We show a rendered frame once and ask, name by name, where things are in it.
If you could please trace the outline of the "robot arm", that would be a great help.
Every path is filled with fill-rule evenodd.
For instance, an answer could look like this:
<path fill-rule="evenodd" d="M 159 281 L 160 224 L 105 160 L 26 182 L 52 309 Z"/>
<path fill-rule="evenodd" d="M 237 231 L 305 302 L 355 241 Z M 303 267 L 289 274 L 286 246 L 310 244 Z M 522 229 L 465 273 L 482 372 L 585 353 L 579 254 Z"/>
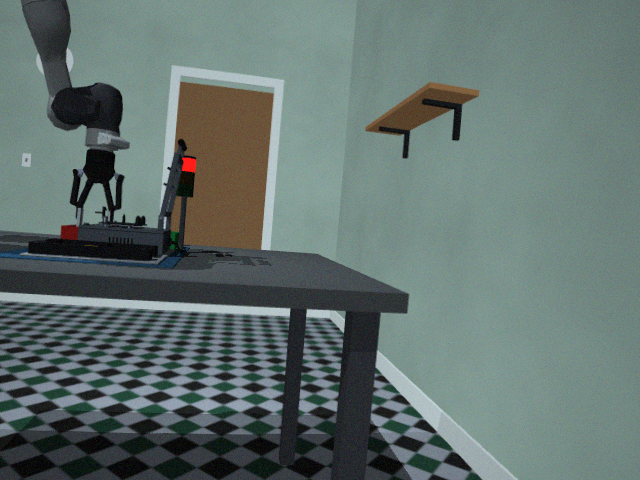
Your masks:
<path fill-rule="evenodd" d="M 72 87 L 66 63 L 71 34 L 67 1 L 21 0 L 21 4 L 44 70 L 49 92 L 47 117 L 55 127 L 66 131 L 87 126 L 85 146 L 90 149 L 129 149 L 130 142 L 120 137 L 120 91 L 101 82 Z"/>

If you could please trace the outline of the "red bin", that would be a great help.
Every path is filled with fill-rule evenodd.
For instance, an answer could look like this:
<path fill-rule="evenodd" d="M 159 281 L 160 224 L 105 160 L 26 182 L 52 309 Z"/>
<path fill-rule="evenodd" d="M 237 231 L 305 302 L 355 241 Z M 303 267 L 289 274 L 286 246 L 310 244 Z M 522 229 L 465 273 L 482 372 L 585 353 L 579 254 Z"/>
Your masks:
<path fill-rule="evenodd" d="M 61 226 L 61 239 L 78 240 L 78 227 L 76 225 Z"/>

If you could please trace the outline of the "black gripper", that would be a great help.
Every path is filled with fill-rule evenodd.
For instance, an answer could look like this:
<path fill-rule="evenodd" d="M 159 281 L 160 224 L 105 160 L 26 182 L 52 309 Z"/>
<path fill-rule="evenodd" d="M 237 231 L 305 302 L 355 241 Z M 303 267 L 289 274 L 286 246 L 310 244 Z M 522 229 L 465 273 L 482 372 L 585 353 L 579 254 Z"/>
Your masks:
<path fill-rule="evenodd" d="M 94 183 L 103 184 L 107 205 L 108 205 L 108 210 L 109 210 L 107 211 L 108 221 L 113 221 L 114 211 L 121 209 L 122 183 L 125 177 L 121 174 L 115 173 L 114 164 L 115 164 L 114 152 L 88 149 L 87 155 L 86 155 L 86 164 L 84 168 L 73 170 L 74 180 L 73 180 L 70 204 L 76 206 L 76 219 L 77 219 L 76 226 L 82 225 L 84 203 Z M 83 176 L 83 173 L 85 173 L 88 179 L 80 195 L 80 198 L 77 202 L 80 181 L 81 181 L 81 177 Z M 109 181 L 114 176 L 116 180 L 115 206 L 113 204 L 113 199 L 112 199 L 112 194 L 111 194 L 110 184 L 109 184 Z"/>

